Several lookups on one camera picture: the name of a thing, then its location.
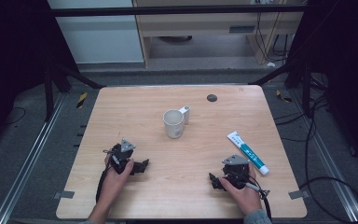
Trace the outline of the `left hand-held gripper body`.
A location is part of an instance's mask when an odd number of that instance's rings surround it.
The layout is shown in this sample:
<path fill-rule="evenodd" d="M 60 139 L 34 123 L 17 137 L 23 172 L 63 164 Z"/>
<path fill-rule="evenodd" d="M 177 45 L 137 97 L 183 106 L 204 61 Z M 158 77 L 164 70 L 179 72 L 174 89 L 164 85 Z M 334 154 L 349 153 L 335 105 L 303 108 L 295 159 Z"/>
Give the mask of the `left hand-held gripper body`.
<path fill-rule="evenodd" d="M 104 153 L 108 155 L 107 168 L 114 168 L 118 174 L 121 174 L 131 158 L 136 145 L 122 138 L 120 143 L 115 144 L 111 149 L 106 149 Z"/>

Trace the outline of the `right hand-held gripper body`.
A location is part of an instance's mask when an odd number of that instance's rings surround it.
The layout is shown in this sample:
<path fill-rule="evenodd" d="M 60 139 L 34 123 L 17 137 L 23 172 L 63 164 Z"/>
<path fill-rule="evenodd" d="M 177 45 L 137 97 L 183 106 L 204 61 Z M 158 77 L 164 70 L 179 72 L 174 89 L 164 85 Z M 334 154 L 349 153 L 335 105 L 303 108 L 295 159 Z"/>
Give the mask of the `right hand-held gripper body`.
<path fill-rule="evenodd" d="M 233 187 L 243 189 L 249 181 L 249 162 L 242 156 L 232 155 L 222 160 L 224 176 Z"/>

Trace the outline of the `white and teal toothpaste tube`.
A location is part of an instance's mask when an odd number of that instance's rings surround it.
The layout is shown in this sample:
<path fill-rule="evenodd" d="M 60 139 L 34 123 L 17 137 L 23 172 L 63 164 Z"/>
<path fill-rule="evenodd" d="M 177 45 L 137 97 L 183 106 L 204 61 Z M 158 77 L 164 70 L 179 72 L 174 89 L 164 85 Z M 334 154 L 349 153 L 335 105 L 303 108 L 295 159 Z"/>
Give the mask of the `white and teal toothpaste tube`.
<path fill-rule="evenodd" d="M 269 174 L 267 165 L 262 162 L 237 132 L 229 133 L 227 138 L 250 160 L 261 175 L 266 176 Z"/>

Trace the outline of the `white cup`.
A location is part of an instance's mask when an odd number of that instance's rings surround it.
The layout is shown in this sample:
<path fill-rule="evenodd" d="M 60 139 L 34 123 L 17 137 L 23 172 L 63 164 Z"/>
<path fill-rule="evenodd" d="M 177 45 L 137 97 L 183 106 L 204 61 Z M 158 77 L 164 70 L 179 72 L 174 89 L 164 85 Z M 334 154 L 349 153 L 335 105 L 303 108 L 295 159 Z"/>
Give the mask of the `white cup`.
<path fill-rule="evenodd" d="M 189 123 L 190 106 L 185 105 L 180 109 L 170 109 L 163 114 L 163 122 L 166 134 L 172 138 L 179 138 L 185 126 Z"/>

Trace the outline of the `person's left hand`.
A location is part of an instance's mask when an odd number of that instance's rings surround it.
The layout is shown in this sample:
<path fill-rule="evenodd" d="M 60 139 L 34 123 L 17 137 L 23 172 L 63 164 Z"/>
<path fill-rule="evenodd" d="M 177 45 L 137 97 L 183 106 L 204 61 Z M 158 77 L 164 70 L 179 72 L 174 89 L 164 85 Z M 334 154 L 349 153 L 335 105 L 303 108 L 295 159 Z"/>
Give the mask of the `person's left hand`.
<path fill-rule="evenodd" d="M 108 163 L 106 166 L 106 175 L 103 181 L 99 203 L 111 207 L 120 192 L 125 187 L 127 180 L 133 168 L 134 161 L 129 160 L 124 171 L 118 174 L 116 170 Z"/>

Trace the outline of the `person's right hand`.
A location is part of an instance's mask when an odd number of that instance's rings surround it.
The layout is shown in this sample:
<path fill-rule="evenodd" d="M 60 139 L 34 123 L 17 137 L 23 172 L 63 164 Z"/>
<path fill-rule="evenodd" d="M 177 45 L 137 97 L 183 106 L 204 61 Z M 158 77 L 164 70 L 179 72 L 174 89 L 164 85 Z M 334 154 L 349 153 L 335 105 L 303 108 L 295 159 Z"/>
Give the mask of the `person's right hand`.
<path fill-rule="evenodd" d="M 248 187 L 237 189 L 223 177 L 220 177 L 219 181 L 245 216 L 262 208 L 259 193 L 254 189 Z"/>

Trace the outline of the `yellow and black tape strip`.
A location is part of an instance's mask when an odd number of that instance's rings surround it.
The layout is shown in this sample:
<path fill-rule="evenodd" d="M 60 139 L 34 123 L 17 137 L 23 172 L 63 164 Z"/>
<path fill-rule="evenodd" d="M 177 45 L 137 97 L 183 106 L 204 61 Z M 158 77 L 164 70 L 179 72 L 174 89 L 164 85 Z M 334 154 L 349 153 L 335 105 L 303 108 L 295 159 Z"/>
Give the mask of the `yellow and black tape strip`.
<path fill-rule="evenodd" d="M 292 97 L 288 90 L 276 90 L 276 95 L 282 101 L 286 103 L 292 103 Z"/>
<path fill-rule="evenodd" d="M 76 108 L 81 108 L 88 96 L 87 92 L 82 92 L 79 96 L 79 100 L 77 101 Z"/>

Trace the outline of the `black metal stand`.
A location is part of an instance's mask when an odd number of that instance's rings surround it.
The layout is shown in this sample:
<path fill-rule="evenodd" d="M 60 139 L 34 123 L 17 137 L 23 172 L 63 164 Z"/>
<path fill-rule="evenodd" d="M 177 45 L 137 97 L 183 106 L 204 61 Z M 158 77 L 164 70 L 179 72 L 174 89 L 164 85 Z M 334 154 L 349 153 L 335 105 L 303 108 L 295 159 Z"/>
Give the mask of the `black metal stand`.
<path fill-rule="evenodd" d="M 264 85 L 284 73 L 288 74 L 284 81 L 284 85 L 287 88 L 296 88 L 299 83 L 302 83 L 302 109 L 303 112 L 310 117 L 310 67 L 305 60 L 289 60 L 285 65 L 275 69 L 266 76 L 250 82 L 250 85 Z"/>
<path fill-rule="evenodd" d="M 55 84 L 59 92 L 69 92 L 72 88 L 67 76 L 86 84 L 93 89 L 101 89 L 103 85 L 98 84 L 84 76 L 79 72 L 64 66 L 61 63 L 47 62 L 44 69 L 44 84 L 45 84 L 45 97 L 46 97 L 46 118 L 49 121 L 54 113 L 54 100 L 52 85 Z"/>

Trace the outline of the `white cabinet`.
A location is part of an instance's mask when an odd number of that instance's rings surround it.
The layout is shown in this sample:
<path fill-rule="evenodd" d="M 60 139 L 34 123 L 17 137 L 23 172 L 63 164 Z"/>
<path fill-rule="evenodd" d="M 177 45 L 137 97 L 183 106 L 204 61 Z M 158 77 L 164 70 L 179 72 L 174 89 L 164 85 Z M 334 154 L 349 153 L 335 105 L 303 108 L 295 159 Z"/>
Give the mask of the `white cabinet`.
<path fill-rule="evenodd" d="M 48 0 L 52 9 L 133 7 L 131 0 Z M 57 17 L 77 64 L 142 63 L 134 16 Z"/>

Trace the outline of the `light wooden desk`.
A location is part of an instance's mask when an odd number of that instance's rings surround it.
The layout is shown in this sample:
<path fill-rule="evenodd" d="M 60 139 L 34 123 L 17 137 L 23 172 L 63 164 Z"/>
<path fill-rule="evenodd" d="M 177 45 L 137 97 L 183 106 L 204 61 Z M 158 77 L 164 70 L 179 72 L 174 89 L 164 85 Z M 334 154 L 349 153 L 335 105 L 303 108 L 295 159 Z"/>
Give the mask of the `light wooden desk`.
<path fill-rule="evenodd" d="M 297 5 L 305 0 L 131 0 L 135 7 Z M 144 58 L 149 58 L 153 37 L 187 35 L 245 35 L 258 63 L 269 60 L 278 35 L 293 35 L 301 12 L 138 15 Z"/>

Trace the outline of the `grey metal table bracket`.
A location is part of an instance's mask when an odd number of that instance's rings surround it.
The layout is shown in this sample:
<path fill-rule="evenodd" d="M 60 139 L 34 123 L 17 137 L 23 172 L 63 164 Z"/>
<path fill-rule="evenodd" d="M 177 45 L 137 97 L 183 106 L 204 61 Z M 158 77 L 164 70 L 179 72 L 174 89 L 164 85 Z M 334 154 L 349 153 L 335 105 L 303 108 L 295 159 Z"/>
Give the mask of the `grey metal table bracket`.
<path fill-rule="evenodd" d="M 310 193 L 307 190 L 297 190 L 297 191 L 291 191 L 288 193 L 289 197 L 294 200 L 294 199 L 299 199 L 299 198 L 309 198 Z"/>
<path fill-rule="evenodd" d="M 56 200 L 59 200 L 61 198 L 72 199 L 74 195 L 75 193 L 73 191 L 63 190 L 63 191 L 55 192 L 53 198 Z"/>

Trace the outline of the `aluminium floor rail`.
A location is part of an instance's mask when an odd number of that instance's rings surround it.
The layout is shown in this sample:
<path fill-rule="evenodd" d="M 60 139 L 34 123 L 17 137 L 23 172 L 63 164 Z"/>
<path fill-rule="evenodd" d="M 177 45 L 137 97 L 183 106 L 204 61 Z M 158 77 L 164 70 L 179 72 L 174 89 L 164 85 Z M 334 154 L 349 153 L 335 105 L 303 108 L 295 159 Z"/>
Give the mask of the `aluminium floor rail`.
<path fill-rule="evenodd" d="M 20 171 L 18 172 L 14 183 L 12 184 L 6 198 L 3 200 L 0 205 L 0 224 L 7 224 L 12 211 L 17 204 L 18 199 L 21 196 L 21 193 L 29 179 L 31 172 L 34 169 L 34 166 L 39 158 L 40 153 L 42 152 L 44 145 L 46 144 L 48 137 L 51 133 L 52 128 L 62 110 L 62 104 L 66 98 L 65 93 L 59 93 L 57 100 L 53 105 L 53 112 L 50 118 L 44 122 L 41 131 L 36 137 L 33 146 L 30 149 Z"/>
<path fill-rule="evenodd" d="M 307 126 L 308 135 L 306 138 L 305 144 L 305 183 L 301 185 L 301 188 L 306 188 L 310 197 L 318 204 L 318 206 L 324 210 L 324 208 L 319 204 L 319 202 L 313 197 L 311 184 L 316 183 L 317 181 L 330 181 L 334 187 L 335 193 L 340 199 L 340 202 L 349 218 L 346 221 L 346 224 L 358 224 L 358 193 L 353 189 L 343 177 L 342 173 L 339 171 L 336 163 L 332 159 L 330 153 L 327 151 L 327 148 L 322 140 L 322 137 L 317 131 L 316 124 L 314 123 L 314 110 L 320 102 L 323 101 L 322 98 L 315 100 L 315 104 L 310 107 L 310 117 L 308 117 L 302 109 L 301 95 L 296 91 L 291 91 L 293 100 L 298 107 L 298 110 L 302 113 L 302 120 Z M 327 176 L 318 176 L 310 178 L 309 175 L 309 147 L 313 145 L 313 148 L 316 150 L 322 166 L 327 173 Z"/>

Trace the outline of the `black horizontal frame bar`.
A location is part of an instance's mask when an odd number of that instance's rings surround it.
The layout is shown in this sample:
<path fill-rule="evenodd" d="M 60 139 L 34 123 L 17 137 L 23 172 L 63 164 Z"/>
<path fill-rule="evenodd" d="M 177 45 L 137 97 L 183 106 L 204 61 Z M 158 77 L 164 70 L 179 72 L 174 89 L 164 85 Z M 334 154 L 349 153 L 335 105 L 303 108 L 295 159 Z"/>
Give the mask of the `black horizontal frame bar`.
<path fill-rule="evenodd" d="M 131 16 L 131 15 L 174 15 L 213 13 L 261 13 L 261 12 L 302 12 L 307 5 L 226 5 L 226 6 L 176 6 L 176 7 L 107 7 L 50 9 L 54 17 L 83 16 Z"/>

